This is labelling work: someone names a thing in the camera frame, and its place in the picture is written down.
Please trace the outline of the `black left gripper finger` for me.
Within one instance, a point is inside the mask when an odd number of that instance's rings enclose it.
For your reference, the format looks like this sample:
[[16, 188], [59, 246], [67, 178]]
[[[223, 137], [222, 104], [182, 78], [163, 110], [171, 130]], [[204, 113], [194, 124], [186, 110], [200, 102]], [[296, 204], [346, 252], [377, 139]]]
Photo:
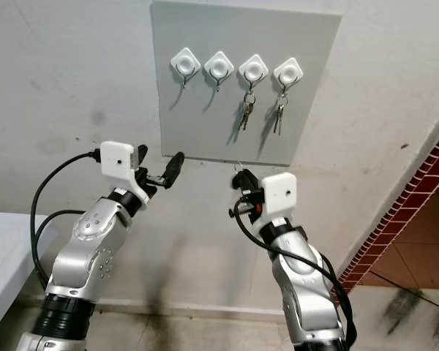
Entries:
[[181, 173], [184, 161], [185, 154], [182, 153], [182, 151], [177, 151], [177, 153], [170, 158], [170, 161], [164, 168], [163, 185], [173, 185], [176, 182], [176, 179]]

